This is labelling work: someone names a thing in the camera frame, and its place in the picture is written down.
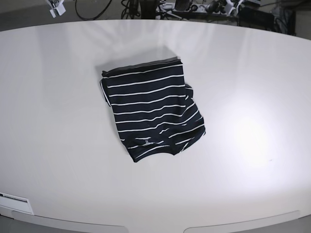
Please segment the navy white striped T-shirt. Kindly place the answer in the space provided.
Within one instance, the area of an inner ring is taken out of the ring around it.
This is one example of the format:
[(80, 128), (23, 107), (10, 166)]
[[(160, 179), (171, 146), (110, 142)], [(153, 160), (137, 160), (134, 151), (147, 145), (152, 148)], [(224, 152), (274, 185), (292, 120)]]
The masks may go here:
[(176, 155), (206, 132), (178, 57), (103, 71), (100, 87), (134, 162)]

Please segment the white power strip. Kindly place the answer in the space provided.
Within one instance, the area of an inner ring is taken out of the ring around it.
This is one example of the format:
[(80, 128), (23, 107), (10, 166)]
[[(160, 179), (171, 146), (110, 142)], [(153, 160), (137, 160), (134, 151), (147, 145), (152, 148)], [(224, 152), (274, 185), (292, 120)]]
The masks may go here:
[(191, 3), (189, 6), (177, 8), (175, 3), (166, 3), (164, 8), (178, 13), (196, 13), (196, 14), (214, 14), (214, 15), (225, 14), (225, 8), (218, 1), (212, 1), (209, 4)]

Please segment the black box on right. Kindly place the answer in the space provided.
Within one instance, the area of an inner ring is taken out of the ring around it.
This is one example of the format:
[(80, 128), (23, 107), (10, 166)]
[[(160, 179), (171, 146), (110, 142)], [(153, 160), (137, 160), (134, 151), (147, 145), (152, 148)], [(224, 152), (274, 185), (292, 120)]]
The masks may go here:
[(281, 34), (296, 36), (296, 12), (278, 8), (276, 15), (244, 7), (240, 10), (239, 23), (263, 28)]

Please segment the black post behind table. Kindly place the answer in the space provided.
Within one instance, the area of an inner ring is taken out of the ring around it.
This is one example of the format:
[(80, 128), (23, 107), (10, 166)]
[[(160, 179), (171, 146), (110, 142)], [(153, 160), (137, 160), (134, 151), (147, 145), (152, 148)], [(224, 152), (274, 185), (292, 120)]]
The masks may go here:
[(155, 19), (157, 0), (139, 0), (141, 19)]

